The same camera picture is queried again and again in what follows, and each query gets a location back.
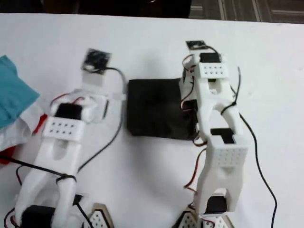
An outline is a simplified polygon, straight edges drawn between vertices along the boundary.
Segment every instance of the teal fabric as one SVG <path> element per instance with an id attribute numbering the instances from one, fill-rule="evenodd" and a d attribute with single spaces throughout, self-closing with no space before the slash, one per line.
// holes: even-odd
<path id="1" fill-rule="evenodd" d="M 18 77 L 15 64 L 7 56 L 0 57 L 0 128 L 13 123 L 38 97 Z"/>

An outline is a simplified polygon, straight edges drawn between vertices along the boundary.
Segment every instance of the red wire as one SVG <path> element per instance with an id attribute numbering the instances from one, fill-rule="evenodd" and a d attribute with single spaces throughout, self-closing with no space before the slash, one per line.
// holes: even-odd
<path id="1" fill-rule="evenodd" d="M 13 226 L 14 226 L 15 228 L 20 228 L 20 226 L 17 225 L 17 223 L 16 223 L 16 221 L 14 220 L 14 218 L 15 218 L 15 216 L 11 216 L 11 217 L 10 217 L 10 222 L 11 222 L 11 224 L 13 224 Z"/>
<path id="2" fill-rule="evenodd" d="M 193 89 L 194 89 L 194 77 L 192 76 L 192 87 L 191 87 L 191 90 L 190 90 L 190 92 L 180 101 L 180 109 L 181 110 L 183 110 L 184 112 L 185 111 L 189 111 L 189 110 L 191 110 L 191 109 L 183 109 L 183 104 L 184 104 L 184 102 L 185 102 L 185 100 L 192 94 L 192 92 L 193 92 Z"/>
<path id="3" fill-rule="evenodd" d="M 207 142 L 195 143 L 195 140 L 198 140 L 200 138 L 199 136 L 200 136 L 200 132 L 198 132 L 198 135 L 192 140 L 193 144 L 198 147 L 206 145 Z"/>
<path id="4" fill-rule="evenodd" d="M 210 220 L 206 220 L 206 219 L 203 219 L 203 221 L 205 221 L 205 222 L 210 222 L 210 223 L 212 224 L 212 228 L 215 227 L 215 223 L 214 223 L 214 222 L 212 222 L 212 221 L 210 221 Z"/>
<path id="5" fill-rule="evenodd" d="M 197 194 L 198 192 L 196 190 L 194 190 L 193 188 L 190 187 L 186 187 L 186 189 L 193 191 L 195 194 Z"/>
<path id="6" fill-rule="evenodd" d="M 193 72 L 193 69 L 195 68 L 195 65 L 192 65 L 189 69 L 187 69 L 185 67 L 185 60 L 189 57 L 193 56 L 193 54 L 190 54 L 190 55 L 187 55 L 183 60 L 182 60 L 182 66 L 187 70 L 187 71 L 190 71 L 190 72 Z"/>
<path id="7" fill-rule="evenodd" d="M 205 150 L 206 150 L 206 148 L 204 148 L 204 149 L 198 154 L 198 157 L 196 158 L 196 163 L 195 163 L 195 168 L 194 168 L 194 172 L 193 172 L 192 178 L 191 178 L 191 180 L 189 181 L 189 183 L 186 184 L 186 185 L 184 186 L 184 188 L 189 189 L 188 187 L 189 187 L 189 186 L 192 184 L 192 182 L 194 181 L 195 176 L 196 176 L 196 173 L 197 173 L 197 171 L 198 171 L 200 155 L 201 155 Z"/>
<path id="8" fill-rule="evenodd" d="M 68 95 L 68 94 L 62 94 L 62 95 L 59 95 L 59 96 L 55 97 L 55 98 L 51 101 L 51 106 L 52 106 L 52 104 L 53 104 L 54 101 L 58 100 L 59 98 L 65 96 L 65 95 Z"/>
<path id="9" fill-rule="evenodd" d="M 72 102 L 72 104 L 75 104 L 77 101 L 79 101 L 79 100 L 84 100 L 85 98 L 83 97 L 83 96 L 80 96 L 79 98 L 76 98 L 73 102 Z"/>
<path id="10" fill-rule="evenodd" d="M 13 208 L 12 210 L 10 210 L 6 216 L 4 217 L 4 227 L 8 228 L 8 226 L 6 225 L 6 220 L 8 219 L 8 216 L 10 215 L 10 213 L 12 213 L 14 211 L 15 208 Z"/>

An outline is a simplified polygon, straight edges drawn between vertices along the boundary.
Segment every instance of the white plastic part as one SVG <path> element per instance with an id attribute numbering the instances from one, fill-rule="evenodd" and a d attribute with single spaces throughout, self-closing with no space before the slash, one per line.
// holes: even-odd
<path id="1" fill-rule="evenodd" d="M 208 217 L 206 219 L 211 222 L 214 222 L 215 226 L 213 227 L 213 224 L 211 222 L 203 221 L 203 227 L 201 227 L 201 228 L 234 228 L 232 224 L 225 221 L 223 219 L 223 217 L 221 217 L 221 216 Z"/>
<path id="2" fill-rule="evenodd" d="M 86 123 L 94 122 L 103 116 L 107 98 L 105 95 L 92 94 L 86 90 L 76 89 L 73 92 L 60 97 L 52 103 L 50 113 L 55 115 L 62 103 L 74 103 L 82 106 L 81 120 Z"/>
<path id="3" fill-rule="evenodd" d="M 234 144 L 224 144 L 219 135 L 209 138 L 206 160 L 194 196 L 197 213 L 204 214 L 208 199 L 218 189 L 226 189 L 227 211 L 234 211 L 243 186 L 243 165 L 248 151 L 245 139 L 234 135 Z"/>
<path id="4" fill-rule="evenodd" d="M 184 214 L 179 224 L 179 228 L 197 228 L 197 226 L 197 221 L 190 212 Z"/>
<path id="5" fill-rule="evenodd" d="M 53 103 L 51 109 L 54 110 L 56 107 L 58 108 L 59 105 L 57 102 L 58 101 Z M 93 110 L 90 105 L 87 105 L 86 108 Z M 85 122 L 81 120 L 49 117 L 43 131 L 41 147 L 34 165 L 76 177 L 82 158 L 81 139 L 84 128 Z M 29 172 L 22 183 L 15 206 L 17 224 L 21 224 L 22 214 L 25 209 L 34 204 L 40 192 L 44 190 L 47 182 L 54 176 L 58 178 L 58 176 L 54 174 L 36 169 L 32 169 Z M 69 227 L 71 211 L 78 210 L 78 208 L 74 209 L 75 206 L 72 206 L 76 193 L 76 182 L 72 178 L 64 179 L 57 183 L 57 188 L 59 198 L 55 205 L 51 227 Z M 85 203 L 85 205 L 87 207 L 92 206 L 92 204 L 89 205 L 89 203 Z M 74 220 L 72 224 L 79 223 L 81 225 L 84 217 L 82 216 L 81 218 L 80 223 L 79 219 L 72 219 Z"/>
<path id="6" fill-rule="evenodd" d="M 109 228 L 107 223 L 105 222 L 105 218 L 100 211 L 94 211 L 92 214 L 90 221 L 94 228 Z M 87 221 L 85 221 L 84 228 L 90 228 L 90 225 Z"/>
<path id="7" fill-rule="evenodd" d="M 44 137 L 80 142 L 85 130 L 85 122 L 50 116 L 47 119 Z"/>
<path id="8" fill-rule="evenodd" d="M 180 81 L 181 93 L 183 87 L 189 90 L 189 81 L 194 76 L 193 94 L 189 99 L 197 99 L 199 136 L 208 141 L 206 160 L 201 172 L 197 192 L 194 196 L 196 212 L 204 215 L 209 198 L 218 189 L 225 189 L 227 211 L 234 211 L 243 185 L 243 164 L 248 151 L 248 144 L 243 138 L 242 122 L 237 106 L 225 110 L 223 117 L 234 135 L 232 144 L 225 144 L 219 135 L 211 135 L 210 116 L 213 110 L 221 112 L 234 101 L 230 88 L 228 68 L 222 63 L 201 63 L 200 50 L 191 52 L 186 67 L 195 65 L 194 71 L 186 71 L 186 78 Z"/>
<path id="9" fill-rule="evenodd" d="M 230 220 L 221 216 L 199 218 L 197 221 L 192 213 L 185 213 L 178 228 L 234 228 Z"/>
<path id="10" fill-rule="evenodd" d="M 200 137 L 206 141 L 211 136 L 210 116 L 212 110 L 221 112 L 234 101 L 234 97 L 225 64 L 198 63 L 195 67 L 194 75 L 194 90 L 198 102 L 199 132 Z M 216 82 L 210 83 L 208 81 L 208 79 L 214 78 L 217 79 Z M 236 106 L 227 109 L 223 113 L 223 117 L 235 134 L 243 134 L 242 122 Z"/>

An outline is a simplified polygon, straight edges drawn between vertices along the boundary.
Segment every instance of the black zip tie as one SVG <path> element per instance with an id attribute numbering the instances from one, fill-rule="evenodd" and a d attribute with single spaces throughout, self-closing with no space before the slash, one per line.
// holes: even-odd
<path id="1" fill-rule="evenodd" d="M 75 176 L 73 176 L 73 175 L 67 175 L 67 174 L 64 173 L 64 174 L 61 175 L 61 177 L 58 177 L 56 179 L 56 184 L 58 184 L 59 181 L 62 181 L 62 180 L 68 179 L 68 178 L 73 178 L 75 180 L 75 182 L 77 182 Z"/>

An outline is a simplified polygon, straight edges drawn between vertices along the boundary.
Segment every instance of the white cloth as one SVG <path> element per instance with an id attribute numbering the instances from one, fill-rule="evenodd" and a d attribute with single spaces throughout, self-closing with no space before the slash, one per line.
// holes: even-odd
<path id="1" fill-rule="evenodd" d="M 42 109 L 34 102 L 12 124 L 0 129 L 0 151 L 26 143 L 39 123 Z"/>

